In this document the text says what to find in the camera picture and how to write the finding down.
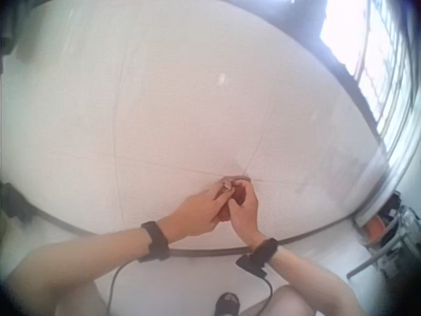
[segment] leg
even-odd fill
[[[260,302],[241,313],[241,316],[255,316],[264,304]],[[290,285],[281,286],[274,292],[274,296],[262,316],[314,316],[315,311]]]

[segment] black cable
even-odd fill
[[[129,263],[131,263],[133,261],[127,262],[125,265],[122,265],[121,267],[119,267],[117,269],[117,271],[115,272],[114,276],[112,277],[112,281],[111,281],[111,286],[110,286],[110,296],[108,298],[108,304],[107,304],[107,316],[110,316],[110,312],[111,312],[111,303],[112,303],[112,294],[114,292],[114,284],[116,282],[117,276],[120,273],[120,271],[126,267]]]
[[[260,316],[262,315],[263,311],[266,309],[266,307],[268,307],[270,300],[272,299],[272,296],[274,295],[274,289],[271,285],[271,283],[269,281],[267,281],[265,278],[261,278],[263,281],[265,281],[265,283],[269,286],[269,290],[270,290],[270,294],[269,294],[269,298],[265,301],[264,305],[262,306],[262,308],[260,309],[260,311],[257,312],[256,316]]]
[[[112,281],[111,281],[111,286],[110,286],[110,295],[108,298],[108,304],[107,304],[107,316],[110,316],[110,312],[111,312],[111,303],[112,303],[112,295],[114,294],[114,285],[116,283],[116,279],[118,277],[118,274],[121,272],[122,269],[124,269],[129,263],[131,262],[127,262],[125,265],[122,265],[121,267],[119,267],[117,269],[117,271],[115,272],[114,276],[112,277]],[[266,300],[266,302],[264,303],[264,305],[262,306],[262,308],[260,309],[260,311],[257,312],[256,316],[260,316],[263,311],[266,309],[266,307],[268,307],[270,300],[272,299],[272,296],[274,295],[274,289],[271,285],[271,283],[269,281],[267,281],[265,278],[261,278],[263,281],[265,281],[265,283],[269,286],[269,298]]]

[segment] right hand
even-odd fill
[[[257,208],[259,201],[250,182],[236,180],[234,181],[234,185],[245,188],[245,200],[242,205],[238,205],[234,199],[228,200],[232,228],[241,240],[254,250],[266,240],[266,237],[259,232],[257,227]]]

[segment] black sandal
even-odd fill
[[[214,316],[238,316],[239,300],[235,294],[226,292],[223,293],[216,302]]]

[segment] black wristband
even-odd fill
[[[139,259],[140,262],[153,259],[165,260],[170,257],[170,249],[168,248],[168,240],[159,228],[156,222],[146,222],[141,225],[152,239],[149,244],[149,254]]]
[[[250,255],[250,261],[258,267],[264,267],[264,264],[271,260],[277,249],[278,242],[276,239],[267,239]]]

